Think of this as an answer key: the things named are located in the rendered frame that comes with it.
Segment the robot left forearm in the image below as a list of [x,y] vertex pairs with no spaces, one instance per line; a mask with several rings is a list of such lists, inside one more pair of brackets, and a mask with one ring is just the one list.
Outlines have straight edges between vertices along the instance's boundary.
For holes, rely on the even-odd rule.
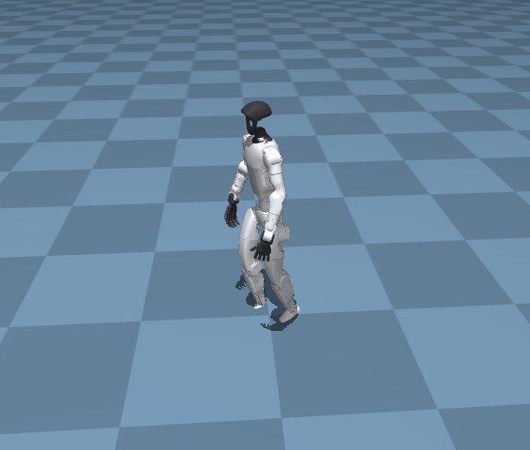
[[269,199],[267,223],[265,224],[265,233],[263,240],[271,242],[273,234],[277,229],[277,223],[279,223],[280,216],[282,215],[282,197],[279,193],[273,193]]

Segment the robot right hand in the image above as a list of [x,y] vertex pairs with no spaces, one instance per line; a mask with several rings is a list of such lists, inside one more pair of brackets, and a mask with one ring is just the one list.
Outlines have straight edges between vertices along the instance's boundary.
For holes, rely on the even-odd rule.
[[[236,219],[236,211],[237,211],[236,204],[239,203],[239,200],[238,201],[234,201],[234,194],[230,193],[229,194],[228,203],[229,203],[229,205],[227,206],[227,209],[225,211],[224,218],[226,220],[227,225],[229,227],[233,227],[234,228],[235,226],[237,227],[236,224],[240,225],[240,223]],[[235,222],[236,222],[236,224],[235,224]]]

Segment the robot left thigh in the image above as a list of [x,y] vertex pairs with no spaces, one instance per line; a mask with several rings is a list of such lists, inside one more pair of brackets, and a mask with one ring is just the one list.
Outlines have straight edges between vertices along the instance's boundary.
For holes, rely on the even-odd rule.
[[[286,224],[282,224],[279,220],[277,223],[277,229],[274,232],[274,239],[271,247],[271,253],[269,262],[266,260],[265,255],[265,271],[272,284],[279,287],[281,281],[281,275],[288,274],[282,269],[284,251],[282,244],[284,241],[288,241],[290,238],[290,230]],[[263,255],[264,256],[264,255]]]

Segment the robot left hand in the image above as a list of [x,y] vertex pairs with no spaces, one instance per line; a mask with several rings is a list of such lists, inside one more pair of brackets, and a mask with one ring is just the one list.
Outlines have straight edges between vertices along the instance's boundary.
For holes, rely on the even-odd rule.
[[254,258],[256,258],[257,255],[259,254],[258,260],[260,261],[262,255],[264,255],[263,256],[263,262],[264,262],[265,261],[265,255],[267,255],[266,260],[269,262],[269,260],[270,260],[269,257],[270,257],[270,253],[271,253],[270,245],[272,245],[272,243],[273,243],[274,234],[273,234],[271,242],[266,242],[266,241],[263,240],[264,233],[265,233],[265,231],[263,231],[263,233],[262,233],[262,236],[261,236],[261,239],[260,239],[261,242],[258,243],[258,245],[256,247],[251,248],[250,251],[254,251],[257,248],[256,253],[254,255]]

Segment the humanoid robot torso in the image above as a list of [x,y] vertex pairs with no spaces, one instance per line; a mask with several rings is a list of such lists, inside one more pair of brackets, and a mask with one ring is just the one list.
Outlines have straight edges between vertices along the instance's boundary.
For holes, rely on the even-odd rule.
[[[264,138],[258,138],[258,141],[263,142],[253,143],[251,141],[253,137],[255,137],[255,134],[250,135],[245,141],[245,161],[252,190],[259,199],[259,204],[255,207],[256,217],[259,224],[265,227],[267,223],[269,196],[275,189],[270,183],[268,170],[263,162],[263,150],[268,147],[274,147],[277,151],[280,151],[280,149],[272,138],[272,142],[264,140]],[[280,216],[280,221],[282,223],[282,215]]]

